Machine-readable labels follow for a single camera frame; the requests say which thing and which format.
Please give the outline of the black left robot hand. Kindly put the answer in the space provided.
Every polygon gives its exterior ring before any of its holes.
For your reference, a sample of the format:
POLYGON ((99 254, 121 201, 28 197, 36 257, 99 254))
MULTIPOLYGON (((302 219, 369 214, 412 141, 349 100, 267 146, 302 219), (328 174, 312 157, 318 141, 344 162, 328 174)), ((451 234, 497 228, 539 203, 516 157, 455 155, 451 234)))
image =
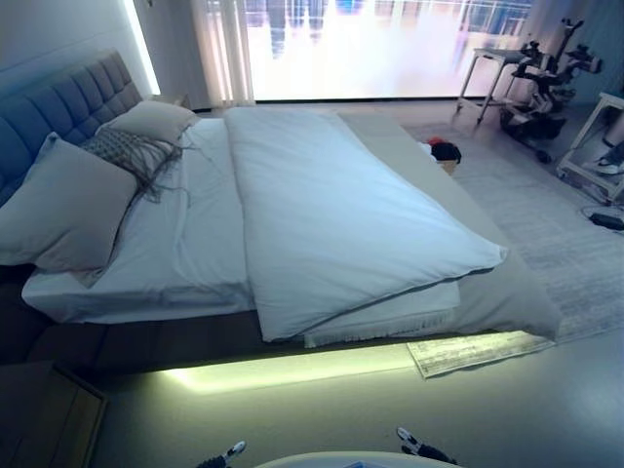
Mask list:
POLYGON ((240 441, 234 446, 228 448, 222 454, 206 459, 197 465, 197 468, 227 468, 229 463, 241 453, 244 452, 247 443, 240 441))

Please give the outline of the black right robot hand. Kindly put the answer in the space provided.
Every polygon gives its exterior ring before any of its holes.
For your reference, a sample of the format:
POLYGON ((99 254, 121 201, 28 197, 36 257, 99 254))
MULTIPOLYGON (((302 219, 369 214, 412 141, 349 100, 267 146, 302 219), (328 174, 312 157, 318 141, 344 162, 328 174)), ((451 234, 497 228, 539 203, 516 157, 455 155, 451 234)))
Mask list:
POLYGON ((454 458, 449 457, 439 449, 418 441, 410 431, 403 427, 398 427, 396 434, 402 442, 401 451, 404 454, 435 459, 452 465, 458 464, 454 458))

